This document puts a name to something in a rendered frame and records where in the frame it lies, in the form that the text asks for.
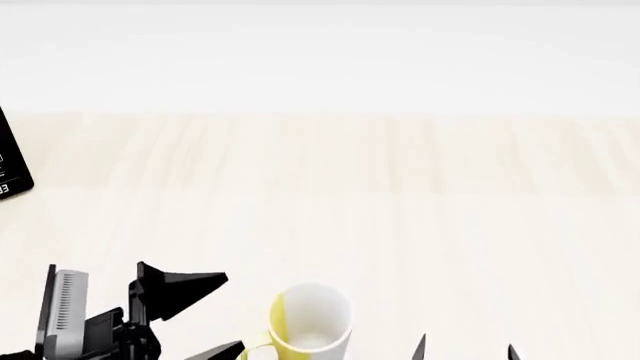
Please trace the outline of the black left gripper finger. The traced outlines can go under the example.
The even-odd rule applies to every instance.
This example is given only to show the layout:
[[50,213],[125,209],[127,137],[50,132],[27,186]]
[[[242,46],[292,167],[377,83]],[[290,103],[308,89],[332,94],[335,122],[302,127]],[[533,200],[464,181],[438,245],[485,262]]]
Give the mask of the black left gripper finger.
[[237,360],[245,350],[243,341],[231,341],[190,356],[185,360]]
[[136,321],[170,320],[218,290],[228,281],[225,272],[163,272],[137,263]]

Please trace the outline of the black flat device with display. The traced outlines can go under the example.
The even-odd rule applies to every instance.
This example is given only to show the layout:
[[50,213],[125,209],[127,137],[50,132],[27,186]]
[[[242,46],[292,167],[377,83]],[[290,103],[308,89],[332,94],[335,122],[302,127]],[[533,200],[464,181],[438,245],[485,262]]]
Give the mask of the black flat device with display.
[[34,179],[0,107],[0,201],[34,188]]

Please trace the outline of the yellow and white mug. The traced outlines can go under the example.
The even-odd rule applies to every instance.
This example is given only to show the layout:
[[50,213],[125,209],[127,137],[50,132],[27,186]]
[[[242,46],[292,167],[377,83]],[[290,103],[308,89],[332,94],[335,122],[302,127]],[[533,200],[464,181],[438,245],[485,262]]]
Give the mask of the yellow and white mug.
[[353,323],[352,306],[339,290],[296,284],[275,297],[266,332],[246,342],[237,360],[250,360],[260,347],[273,347],[277,360],[346,360]]

